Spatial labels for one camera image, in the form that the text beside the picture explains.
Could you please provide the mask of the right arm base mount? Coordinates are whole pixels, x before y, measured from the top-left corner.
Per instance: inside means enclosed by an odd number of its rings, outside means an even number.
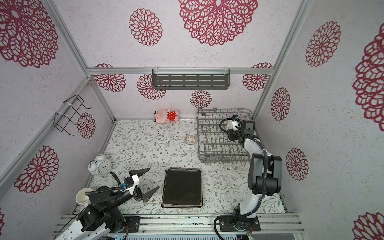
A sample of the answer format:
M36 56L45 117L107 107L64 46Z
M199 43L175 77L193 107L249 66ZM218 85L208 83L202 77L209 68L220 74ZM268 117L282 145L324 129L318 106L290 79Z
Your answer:
M238 216L229 216L228 218L220 218L219 226L221 232L259 232L261 225L258 217L249 218Z

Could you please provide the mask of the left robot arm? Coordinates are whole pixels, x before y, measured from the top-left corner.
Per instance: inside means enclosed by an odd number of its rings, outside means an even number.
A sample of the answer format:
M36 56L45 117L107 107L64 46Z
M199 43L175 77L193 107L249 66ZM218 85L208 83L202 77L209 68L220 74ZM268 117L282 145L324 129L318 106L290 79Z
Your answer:
M98 240L108 234L136 233L140 217L124 217L119 206L131 199L147 203L156 193L156 187L146 193L139 187L142 175L150 169L132 170L123 182L114 172L110 172L117 182L116 187L102 186L95 191L85 192L90 200L90 205L82 209L68 222L54 237L55 240Z

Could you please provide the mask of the black square plate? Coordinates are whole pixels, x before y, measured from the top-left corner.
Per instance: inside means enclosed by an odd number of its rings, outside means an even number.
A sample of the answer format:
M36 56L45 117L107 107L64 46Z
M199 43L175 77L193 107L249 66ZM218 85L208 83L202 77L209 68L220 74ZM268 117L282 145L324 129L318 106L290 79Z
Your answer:
M191 168L166 170L162 202L193 205L203 202L201 170Z
M203 206L203 202L199 204L166 204L162 202L162 208L201 208Z

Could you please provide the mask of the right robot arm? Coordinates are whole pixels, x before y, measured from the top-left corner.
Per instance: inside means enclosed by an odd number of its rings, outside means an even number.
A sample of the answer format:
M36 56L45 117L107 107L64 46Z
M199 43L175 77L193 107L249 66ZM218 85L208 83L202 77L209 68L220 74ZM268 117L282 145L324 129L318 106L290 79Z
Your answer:
M236 215L254 218L266 197L281 190L282 159L267 151L262 140L256 135L254 121L241 120L238 115L233 115L226 123L225 132L228 139L238 142L251 157L247 177L250 192L238 205Z

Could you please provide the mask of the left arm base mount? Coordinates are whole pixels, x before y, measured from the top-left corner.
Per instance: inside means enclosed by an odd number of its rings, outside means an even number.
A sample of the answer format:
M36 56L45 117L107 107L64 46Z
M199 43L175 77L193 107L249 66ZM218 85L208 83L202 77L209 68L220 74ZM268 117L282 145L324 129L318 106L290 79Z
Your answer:
M127 216L125 217L125 223L123 225L124 233L137 233L140 227L141 217Z

